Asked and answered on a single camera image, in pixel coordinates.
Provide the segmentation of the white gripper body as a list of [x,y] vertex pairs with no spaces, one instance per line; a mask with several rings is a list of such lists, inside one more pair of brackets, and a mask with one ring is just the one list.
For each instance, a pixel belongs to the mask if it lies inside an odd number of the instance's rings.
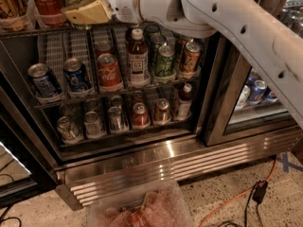
[[145,21],[165,24],[182,17],[180,0],[108,0],[116,18],[123,23]]

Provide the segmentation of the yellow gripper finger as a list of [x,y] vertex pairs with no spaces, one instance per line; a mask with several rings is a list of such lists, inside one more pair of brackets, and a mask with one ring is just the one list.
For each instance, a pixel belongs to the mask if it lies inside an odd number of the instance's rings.
[[62,13],[75,25],[106,24],[112,18],[111,8],[104,0],[96,0],[78,8],[64,8]]

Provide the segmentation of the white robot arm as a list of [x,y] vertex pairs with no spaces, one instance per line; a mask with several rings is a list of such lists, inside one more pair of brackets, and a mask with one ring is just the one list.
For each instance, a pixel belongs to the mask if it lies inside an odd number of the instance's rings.
[[207,38],[219,31],[303,127],[303,40],[254,0],[82,0],[62,10],[74,25],[156,22]]

